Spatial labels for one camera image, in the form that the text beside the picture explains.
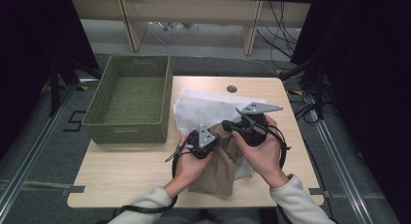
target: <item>basket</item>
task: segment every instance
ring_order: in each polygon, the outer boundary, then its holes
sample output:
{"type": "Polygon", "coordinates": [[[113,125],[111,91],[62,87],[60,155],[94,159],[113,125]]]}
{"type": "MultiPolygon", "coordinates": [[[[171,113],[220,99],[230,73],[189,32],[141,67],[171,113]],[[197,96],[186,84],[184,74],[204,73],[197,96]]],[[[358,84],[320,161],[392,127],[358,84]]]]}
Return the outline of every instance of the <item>basket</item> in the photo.
{"type": "Polygon", "coordinates": [[[167,140],[173,71],[169,56],[111,56],[84,117],[96,144],[167,140]]]}

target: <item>gray carpet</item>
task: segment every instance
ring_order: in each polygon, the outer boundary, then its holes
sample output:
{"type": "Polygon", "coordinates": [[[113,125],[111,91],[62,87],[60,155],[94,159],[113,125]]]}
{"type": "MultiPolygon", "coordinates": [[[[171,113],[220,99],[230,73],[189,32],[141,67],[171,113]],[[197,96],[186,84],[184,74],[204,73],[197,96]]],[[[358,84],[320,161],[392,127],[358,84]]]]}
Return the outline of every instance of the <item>gray carpet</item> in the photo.
{"type": "MultiPolygon", "coordinates": [[[[100,69],[104,70],[109,56],[96,54],[96,58],[100,69]]],[[[286,69],[295,67],[295,65],[287,62],[276,62],[276,64],[286,69]]],[[[274,67],[270,61],[250,62],[239,59],[172,57],[172,68],[174,74],[179,76],[275,77],[275,73],[272,71],[274,67]]],[[[83,77],[84,73],[79,72],[79,75],[83,77]]],[[[285,87],[291,90],[298,89],[298,81],[299,78],[289,79],[285,82],[285,87]]],[[[74,92],[4,223],[90,224],[98,220],[111,218],[113,210],[110,208],[69,208],[67,206],[67,196],[64,194],[77,176],[82,157],[90,141],[82,128],[78,132],[67,132],[65,130],[78,127],[76,123],[69,123],[69,120],[73,112],[86,111],[97,84],[97,81],[84,83],[82,85],[89,86],[88,90],[74,92]]],[[[292,101],[294,109],[300,109],[303,106],[300,103],[301,96],[290,95],[290,101],[292,101]]],[[[332,106],[327,106],[326,111],[335,112],[332,106]]],[[[46,92],[40,98],[37,108],[27,121],[15,145],[0,162],[2,191],[7,181],[18,170],[25,154],[34,143],[42,126],[46,123],[48,112],[49,94],[46,92]]],[[[325,112],[327,126],[351,176],[364,197],[373,220],[375,223],[398,223],[366,164],[355,156],[355,145],[350,139],[343,122],[337,115],[328,112],[325,112]]],[[[75,115],[75,119],[82,119],[81,113],[75,115]]],[[[302,136],[306,140],[310,151],[312,151],[313,163],[318,166],[315,167],[318,178],[324,181],[323,188],[331,194],[322,205],[322,208],[339,223],[359,223],[315,124],[307,123],[302,118],[299,119],[298,124],[302,136]]],[[[278,214],[278,218],[280,223],[286,223],[280,214],[278,214]]]]}

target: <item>wooden table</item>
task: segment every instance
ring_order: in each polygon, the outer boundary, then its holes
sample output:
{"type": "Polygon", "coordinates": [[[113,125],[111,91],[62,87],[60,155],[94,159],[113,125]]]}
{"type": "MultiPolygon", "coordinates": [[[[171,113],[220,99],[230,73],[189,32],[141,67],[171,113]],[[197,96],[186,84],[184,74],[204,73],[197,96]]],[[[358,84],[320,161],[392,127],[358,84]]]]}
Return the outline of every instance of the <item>wooden table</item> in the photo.
{"type": "MultiPolygon", "coordinates": [[[[304,189],[319,188],[311,162],[301,138],[282,81],[273,78],[235,77],[174,77],[172,106],[170,109],[169,134],[165,144],[95,144],[87,149],[74,187],[84,186],[80,193],[71,193],[71,208],[118,208],[129,204],[135,197],[151,191],[154,186],[165,185],[172,178],[172,162],[165,163],[175,150],[179,139],[173,104],[182,87],[229,93],[227,86],[237,87],[236,95],[267,100],[268,104],[282,106],[283,111],[269,112],[277,121],[287,144],[284,165],[286,174],[300,177],[304,189]]],[[[324,202],[322,195],[312,195],[315,203],[324,202]]],[[[238,208],[273,207],[269,186],[255,174],[234,182],[233,195],[221,197],[183,191],[178,196],[176,208],[238,208]]]]}

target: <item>brown fabric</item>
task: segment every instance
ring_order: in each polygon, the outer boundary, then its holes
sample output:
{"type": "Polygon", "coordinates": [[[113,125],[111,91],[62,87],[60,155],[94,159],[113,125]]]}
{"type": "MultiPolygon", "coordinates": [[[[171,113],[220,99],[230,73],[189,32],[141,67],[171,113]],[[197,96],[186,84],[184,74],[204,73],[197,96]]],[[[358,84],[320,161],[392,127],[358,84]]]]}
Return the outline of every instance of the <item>brown fabric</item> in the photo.
{"type": "Polygon", "coordinates": [[[231,196],[236,171],[236,161],[242,151],[236,145],[232,134],[223,130],[222,124],[210,129],[212,135],[219,135],[214,147],[214,158],[203,174],[188,189],[190,192],[231,196]]]}

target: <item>sleeve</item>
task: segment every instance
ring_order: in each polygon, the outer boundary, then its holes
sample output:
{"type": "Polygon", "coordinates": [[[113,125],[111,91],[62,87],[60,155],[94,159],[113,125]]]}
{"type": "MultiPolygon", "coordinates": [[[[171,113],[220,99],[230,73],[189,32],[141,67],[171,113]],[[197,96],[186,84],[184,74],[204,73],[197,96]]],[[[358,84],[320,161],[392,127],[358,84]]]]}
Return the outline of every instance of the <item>sleeve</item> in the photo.
{"type": "MultiPolygon", "coordinates": [[[[161,208],[167,207],[173,199],[169,197],[163,187],[154,187],[146,195],[137,197],[130,205],[142,208],[161,208]]],[[[154,223],[161,213],[140,213],[133,211],[124,211],[116,216],[109,224],[137,224],[137,223],[154,223]]]]}
{"type": "Polygon", "coordinates": [[[290,180],[283,186],[270,189],[271,197],[281,206],[292,223],[334,224],[326,213],[302,189],[298,176],[288,175],[290,180]]]}

